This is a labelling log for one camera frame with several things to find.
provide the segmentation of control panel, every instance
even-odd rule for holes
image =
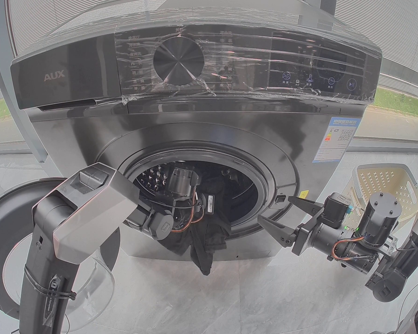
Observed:
[[[115,46],[122,95],[303,90],[365,100],[366,63],[375,59],[313,34],[238,25],[124,31]]]
[[[337,42],[294,32],[275,32],[269,88],[313,89],[360,95],[366,54]]]

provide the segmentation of front-loading washing machine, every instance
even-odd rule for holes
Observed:
[[[372,102],[381,51],[300,0],[120,0],[13,62],[16,97],[62,175],[102,162],[146,195],[176,162],[223,175],[232,233],[216,260],[274,256],[261,214],[297,226]],[[188,260],[121,227],[131,256]]]

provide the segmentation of qr code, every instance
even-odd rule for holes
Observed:
[[[340,135],[338,137],[338,141],[348,141],[353,137],[354,134],[354,127],[350,128],[350,129],[343,129],[340,132]]]

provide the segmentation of laundry basket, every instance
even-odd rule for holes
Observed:
[[[391,193],[401,203],[397,230],[418,212],[418,184],[405,164],[365,164],[353,170],[344,190],[355,206],[344,221],[346,226],[356,229],[370,196],[376,192]]]

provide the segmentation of energy label sticker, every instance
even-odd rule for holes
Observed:
[[[361,119],[331,118],[313,162],[340,161]]]

